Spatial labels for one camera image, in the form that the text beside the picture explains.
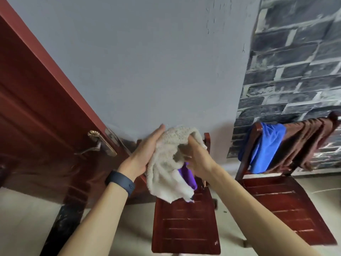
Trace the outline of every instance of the tile floor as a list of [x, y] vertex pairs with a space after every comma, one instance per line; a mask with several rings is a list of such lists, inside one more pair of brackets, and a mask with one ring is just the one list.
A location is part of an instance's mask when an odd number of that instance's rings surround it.
[[[341, 176], [297, 180], [322, 215], [341, 245]], [[221, 255], [256, 255], [241, 246], [243, 235], [218, 199], [218, 224]], [[126, 206], [110, 255], [149, 256], [154, 217], [154, 203]], [[33, 198], [5, 188], [0, 189], [0, 255], [39, 256], [60, 205]], [[341, 256], [341, 246], [315, 246], [322, 254]]]

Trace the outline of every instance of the red door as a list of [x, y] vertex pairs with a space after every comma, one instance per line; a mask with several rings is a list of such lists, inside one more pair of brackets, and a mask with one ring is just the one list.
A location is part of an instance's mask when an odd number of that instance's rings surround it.
[[[0, 0], [0, 184], [91, 207], [128, 156], [6, 0]], [[94, 147], [97, 131], [117, 156]], [[136, 191], [146, 191], [141, 178]]]

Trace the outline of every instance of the wooden chair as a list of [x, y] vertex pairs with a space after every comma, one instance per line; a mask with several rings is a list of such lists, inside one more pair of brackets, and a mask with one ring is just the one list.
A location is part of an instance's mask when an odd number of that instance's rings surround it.
[[[331, 112], [328, 117], [337, 121], [335, 119], [338, 119], [339, 114]], [[261, 135], [262, 125], [257, 122], [252, 127], [235, 179], [309, 245], [337, 244], [305, 190], [291, 176], [296, 165], [291, 164], [291, 169], [283, 172], [281, 176], [243, 179], [245, 174], [249, 174], [251, 152]]]
[[[208, 152], [211, 148], [209, 133], [204, 134]], [[153, 253], [220, 254], [215, 205], [208, 187], [195, 178], [198, 188], [194, 203], [178, 199], [173, 203], [157, 198], [151, 250]]]

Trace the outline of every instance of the brick wall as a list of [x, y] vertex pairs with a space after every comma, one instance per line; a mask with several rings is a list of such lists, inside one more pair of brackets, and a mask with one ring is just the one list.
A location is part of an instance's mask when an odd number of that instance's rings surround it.
[[[341, 0], [262, 0], [232, 144], [250, 125], [289, 123], [341, 111]], [[341, 130], [313, 159], [339, 167]]]

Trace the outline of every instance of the black wristband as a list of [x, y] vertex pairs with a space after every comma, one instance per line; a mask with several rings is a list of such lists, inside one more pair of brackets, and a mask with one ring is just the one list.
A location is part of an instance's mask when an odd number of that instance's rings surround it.
[[111, 171], [108, 177], [105, 179], [105, 185], [108, 186], [110, 182], [114, 182], [124, 188], [128, 192], [128, 197], [135, 189], [135, 184], [132, 182], [132, 180], [120, 172]]

